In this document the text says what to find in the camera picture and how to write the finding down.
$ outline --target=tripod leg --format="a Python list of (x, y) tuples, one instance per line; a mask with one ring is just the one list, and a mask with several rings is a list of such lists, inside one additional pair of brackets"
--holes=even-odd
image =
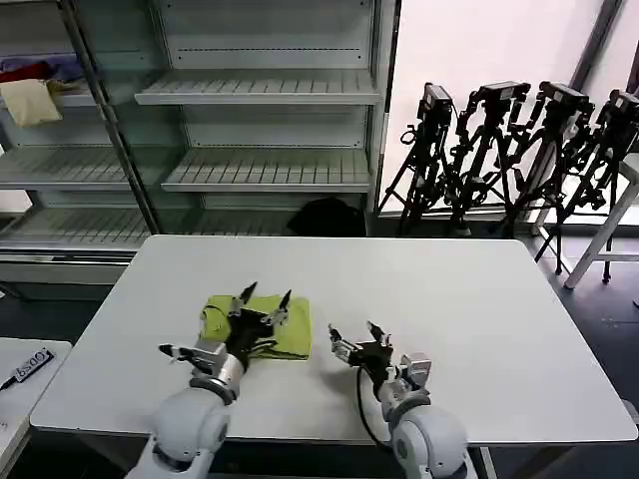
[[(559, 209), (556, 209), (556, 213), (559, 216)], [(556, 225), (557, 228), (557, 268), (555, 274), (559, 275), (562, 272), (561, 269), (561, 224)]]
[[(615, 208), (615, 203), (617, 203), (617, 180), (619, 178), (618, 167), (615, 167), (612, 172), (612, 178), (610, 179), (610, 212)], [(612, 250), (612, 237), (614, 236), (614, 232), (608, 238), (606, 242), (606, 251), (610, 252)], [(610, 282), (610, 261), (606, 261), (603, 265), (603, 282), (608, 284)]]
[(477, 178), (481, 173), (481, 167), (483, 166), (488, 150), (490, 150), (490, 142), (494, 137), (495, 129), (496, 125), (492, 128), (485, 128), (483, 130), (477, 153), (475, 154), (475, 158), (472, 160), (470, 169), (466, 173), (466, 181), (462, 185), (459, 195), (459, 208), (457, 211), (453, 211), (452, 216), (450, 217), (449, 224), (460, 236), (467, 237), (470, 235), (470, 229), (465, 225), (464, 216), (468, 213), (468, 210), (470, 210), (470, 207), (472, 206), (472, 197), (476, 191), (473, 179)]
[[(497, 141), (497, 158), (499, 160), (499, 176), (501, 177), (501, 189), (503, 191), (503, 205), (506, 211), (506, 215), (509, 216), (512, 214), (513, 204), (510, 199), (510, 185), (508, 184), (508, 165), (507, 165), (507, 155), (508, 155), (508, 147), (505, 145), (504, 139), (501, 135), (496, 138)], [(515, 227), (514, 222), (512, 225), (508, 225), (507, 228), (503, 229), (503, 237), (508, 239), (515, 238)]]
[(386, 202), (388, 201), (392, 193), (395, 191), (395, 188), (397, 187), (399, 180), (401, 180), (401, 177), (403, 177), (403, 174), (405, 173), (408, 166), (411, 165), (411, 163), (412, 163), (412, 150), (410, 151), (410, 153), (404, 160), (403, 165), (401, 165), (401, 168), (399, 168), (399, 171), (397, 172), (397, 175), (395, 175), (395, 178), (392, 180), (392, 183), (390, 184), (390, 186), (386, 188), (386, 195), (383, 197), (383, 200), (381, 200), (381, 203), (379, 204), (380, 211), (383, 210), (383, 207), (386, 205)]
[(417, 206), (415, 193), (416, 193), (418, 178), (419, 178), (419, 171), (415, 170), (415, 174), (412, 176), (412, 181), (410, 182), (410, 188), (408, 189), (408, 194), (406, 195), (406, 202), (403, 205), (403, 210), (401, 211), (401, 217), (399, 218), (399, 226), (397, 227), (398, 237), (403, 237), (404, 234), (408, 233), (408, 229), (405, 229), (404, 225), (406, 223), (406, 220), (408, 219), (408, 214), (410, 214), (413, 211), (413, 209)]
[[(572, 195), (572, 198), (570, 199), (570, 201), (568, 202), (568, 205), (564, 209), (562, 218), (557, 217), (558, 225), (560, 226), (563, 225), (564, 222), (568, 219), (568, 217), (570, 217), (575, 212), (577, 208), (577, 204), (579, 203), (579, 201), (581, 200), (581, 197), (586, 191), (586, 185), (588, 185), (590, 181), (592, 180), (592, 178), (595, 176), (595, 173), (601, 167), (602, 163), (605, 161), (604, 159), (605, 159), (604, 155), (597, 155), (595, 159), (590, 163), (588, 170), (586, 171), (585, 175), (582, 177), (581, 181), (579, 182), (579, 186), (575, 190), (575, 193)], [(554, 239), (555, 235), (556, 235), (555, 229), (549, 232), (548, 238), (546, 239), (543, 246), (537, 253), (537, 256), (535, 257), (535, 261), (539, 261), (541, 259), (546, 249), (550, 246), (550, 242)]]
[[(537, 156), (534, 159), (533, 165), (528, 173), (529, 185), (524, 188), (524, 193), (533, 192), (536, 188), (542, 185), (550, 176), (553, 167), (556, 168), (556, 160), (553, 162), (553, 157), (557, 156), (557, 144), (550, 138), (550, 134), (546, 133), (541, 141), (541, 146), (537, 152)], [(539, 210), (539, 215), (535, 220), (535, 223), (531, 229), (532, 235), (539, 235), (539, 229), (543, 228), (546, 217), (548, 216), (549, 204), (544, 202), (544, 208)]]

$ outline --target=white chair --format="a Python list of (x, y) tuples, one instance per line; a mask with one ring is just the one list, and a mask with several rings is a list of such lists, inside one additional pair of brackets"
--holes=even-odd
[(602, 252), (610, 236), (615, 232), (617, 225), (626, 211), (632, 206), (639, 196), (639, 154), (630, 154), (619, 166), (619, 173), (629, 182), (628, 188), (614, 206), (608, 219), (601, 226), (597, 235), (592, 239), (573, 271), (564, 282), (564, 287), (574, 288), (593, 261), (639, 261), (639, 253), (631, 252)]

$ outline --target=shelf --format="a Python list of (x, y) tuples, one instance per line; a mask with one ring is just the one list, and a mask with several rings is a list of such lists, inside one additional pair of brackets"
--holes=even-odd
[(149, 232), (137, 209), (30, 210), (0, 234), (0, 249), (135, 251)]
[(54, 0), (0, 0), (0, 5), (16, 5), (20, 3), (48, 3)]
[[(59, 107), (95, 107), (96, 102), (91, 95), (89, 86), (82, 83), (78, 88), (54, 95), (54, 103)], [(0, 108), (6, 108), (0, 96)]]
[(207, 210), (198, 219), (193, 235), (281, 237), (295, 212)]
[(162, 183), (169, 192), (366, 193), (363, 150), (195, 148)]
[(367, 70), (174, 70), (135, 98), (140, 105), (372, 105), (380, 95)]
[[(140, 169), (146, 185), (162, 173)], [(101, 147), (22, 147), (0, 156), (0, 190), (129, 191), (116, 153)]]

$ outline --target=gray floor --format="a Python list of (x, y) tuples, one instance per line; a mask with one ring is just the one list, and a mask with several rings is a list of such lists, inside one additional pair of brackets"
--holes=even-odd
[[(525, 239), (531, 252), (536, 240)], [(570, 238), (564, 242), (565, 254), (576, 262), (588, 239)], [(639, 239), (622, 239), (618, 247), (639, 251)], [(574, 291), (561, 287), (563, 277), (554, 274), (549, 252), (540, 262), (550, 283), (588, 344), (601, 362), (619, 394), (639, 406), (639, 309), (632, 299), (639, 297), (639, 263), (614, 263), (610, 284), (601, 282), (603, 266), (595, 264)], [(12, 337), (64, 339), (75, 342), (100, 306), (107, 290), (95, 288), (30, 288), (29, 294), (92, 300), (23, 301), (6, 296), (0, 299), (0, 334)], [(225, 445), (216, 461), (224, 472), (280, 475), (325, 475), (329, 477), (390, 477), (396, 470), (373, 448), (269, 446), (268, 454), (256, 445)], [(499, 477), (508, 477), (534, 451), (493, 449)], [(70, 436), (37, 433), (11, 474), (11, 479), (47, 474), (65, 478), (117, 478), (116, 468)], [(590, 446), (576, 460), (551, 473), (551, 478), (639, 477), (639, 445)]]

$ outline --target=white table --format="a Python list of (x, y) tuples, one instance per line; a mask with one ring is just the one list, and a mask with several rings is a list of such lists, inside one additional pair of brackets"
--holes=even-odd
[(29, 414), (71, 350), (68, 342), (0, 337), (0, 383), (12, 375), (13, 369), (43, 347), (56, 357), (25, 382), (0, 391), (0, 477), (9, 474), (26, 446), (29, 440)]
[[(397, 355), (433, 360), (434, 403), (470, 444), (626, 441), (637, 429), (523, 244), (480, 239), (148, 239), (32, 414), (39, 428), (144, 435), (149, 415), (186, 386), (165, 342), (191, 345), (212, 294), (311, 301), (309, 361), (255, 361), (233, 406), (231, 437), (367, 443), (354, 371), (330, 353), (326, 326), (392, 334)], [(383, 423), (367, 402), (376, 430)]]

